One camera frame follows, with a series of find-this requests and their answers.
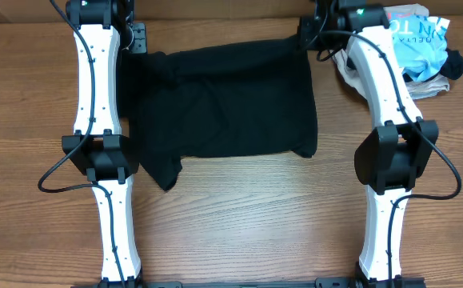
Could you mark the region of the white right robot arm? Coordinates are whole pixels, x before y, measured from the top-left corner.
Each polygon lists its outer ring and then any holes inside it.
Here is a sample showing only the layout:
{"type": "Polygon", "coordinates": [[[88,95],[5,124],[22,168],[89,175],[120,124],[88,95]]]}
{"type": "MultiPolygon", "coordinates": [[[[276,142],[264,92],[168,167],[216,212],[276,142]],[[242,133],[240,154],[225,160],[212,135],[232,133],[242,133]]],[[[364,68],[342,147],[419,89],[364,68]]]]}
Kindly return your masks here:
{"type": "Polygon", "coordinates": [[[351,278],[319,278],[317,287],[423,287],[401,272],[405,209],[438,137],[409,95],[397,63],[384,7],[363,1],[317,1],[299,22],[303,50],[342,52],[358,74],[372,130],[354,154],[365,186],[365,238],[351,278]]]}

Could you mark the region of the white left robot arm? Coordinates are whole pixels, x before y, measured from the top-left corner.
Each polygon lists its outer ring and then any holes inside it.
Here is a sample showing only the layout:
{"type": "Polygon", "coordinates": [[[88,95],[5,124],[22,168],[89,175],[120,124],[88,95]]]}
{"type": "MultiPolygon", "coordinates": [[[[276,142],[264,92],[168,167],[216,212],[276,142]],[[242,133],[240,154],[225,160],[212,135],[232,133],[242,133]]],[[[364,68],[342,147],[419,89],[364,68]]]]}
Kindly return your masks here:
{"type": "Polygon", "coordinates": [[[98,205],[103,262],[100,287],[141,287],[134,239],[132,188],[138,161],[118,117],[120,54],[146,52],[134,1],[68,1],[78,50],[78,111],[62,149],[86,176],[98,205]]]}

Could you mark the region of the black t-shirt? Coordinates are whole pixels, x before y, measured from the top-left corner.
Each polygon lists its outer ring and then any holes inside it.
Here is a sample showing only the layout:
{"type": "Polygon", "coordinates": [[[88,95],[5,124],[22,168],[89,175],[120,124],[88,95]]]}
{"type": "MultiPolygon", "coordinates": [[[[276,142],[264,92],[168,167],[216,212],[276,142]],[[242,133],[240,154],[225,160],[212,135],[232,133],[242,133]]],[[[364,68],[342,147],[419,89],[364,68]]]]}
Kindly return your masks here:
{"type": "Polygon", "coordinates": [[[296,36],[123,54],[117,91],[136,159],[162,190],[175,186],[184,157],[317,150],[311,69],[296,36]]]}

